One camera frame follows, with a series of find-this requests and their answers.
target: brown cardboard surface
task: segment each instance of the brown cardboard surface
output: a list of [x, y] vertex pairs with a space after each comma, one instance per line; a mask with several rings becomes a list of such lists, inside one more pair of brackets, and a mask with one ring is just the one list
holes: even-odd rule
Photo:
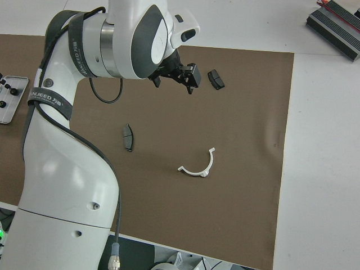
[[[32, 84], [43, 40], [1, 36], [0, 71], [30, 77]], [[98, 146], [117, 171], [121, 233], [272, 269], [293, 54], [182, 47], [180, 56], [184, 64], [197, 63], [202, 74], [192, 95], [165, 78], [159, 89], [148, 80], [125, 80], [120, 101], [107, 105], [83, 80], [71, 128]], [[211, 86], [211, 69], [225, 88]], [[119, 80], [96, 79], [95, 85], [111, 99]], [[0, 201], [11, 204], [19, 201], [23, 185], [25, 100], [13, 122], [0, 126]], [[133, 152], [123, 145], [127, 123], [134, 132]], [[203, 170], [212, 147], [207, 177], [177, 171], [181, 165]]]

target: white round object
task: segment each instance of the white round object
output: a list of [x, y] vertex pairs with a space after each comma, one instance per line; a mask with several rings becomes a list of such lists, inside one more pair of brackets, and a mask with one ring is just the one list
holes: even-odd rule
[[167, 46], [167, 39], [167, 26], [165, 21], [161, 20], [151, 47], [151, 59], [154, 64], [159, 64], [162, 61]]
[[151, 270], [179, 270], [179, 268], [170, 263], [160, 263], [154, 266]]

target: black strap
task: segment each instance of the black strap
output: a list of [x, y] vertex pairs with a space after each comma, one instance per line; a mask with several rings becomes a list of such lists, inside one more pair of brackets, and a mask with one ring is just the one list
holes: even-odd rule
[[46, 51], [46, 48], [50, 45], [56, 34], [61, 30], [64, 23], [77, 13], [79, 13], [79, 11], [63, 10], [55, 15], [46, 29], [44, 51]]
[[87, 78], [96, 77], [86, 64], [83, 49], [83, 25], [85, 12], [76, 14], [69, 22], [69, 51], [74, 65]]
[[39, 101], [52, 106], [59, 113], [61, 113], [67, 120], [71, 119], [71, 112], [73, 106], [60, 94], [45, 88], [34, 87], [30, 90], [28, 97], [28, 105], [34, 104], [34, 101]]

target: dark green surface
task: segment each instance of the dark green surface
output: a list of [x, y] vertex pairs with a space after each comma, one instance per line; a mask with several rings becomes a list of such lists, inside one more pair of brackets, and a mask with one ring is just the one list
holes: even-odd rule
[[[107, 270], [114, 236], [107, 238], [98, 270]], [[119, 238], [121, 270], [149, 270], [154, 265], [155, 248], [153, 245]]]

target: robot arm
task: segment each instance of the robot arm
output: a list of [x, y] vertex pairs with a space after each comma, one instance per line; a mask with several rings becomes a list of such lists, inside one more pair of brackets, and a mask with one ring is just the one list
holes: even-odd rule
[[[97, 269], [121, 204], [110, 162], [69, 128], [80, 80], [164, 76], [199, 85], [197, 68], [184, 67], [176, 51], [199, 32], [189, 12], [170, 12], [166, 0], [110, 0], [109, 13], [100, 10], [62, 13], [58, 31], [48, 28], [54, 36], [29, 96], [24, 189], [1, 270]], [[116, 258], [110, 267], [119, 269]]]

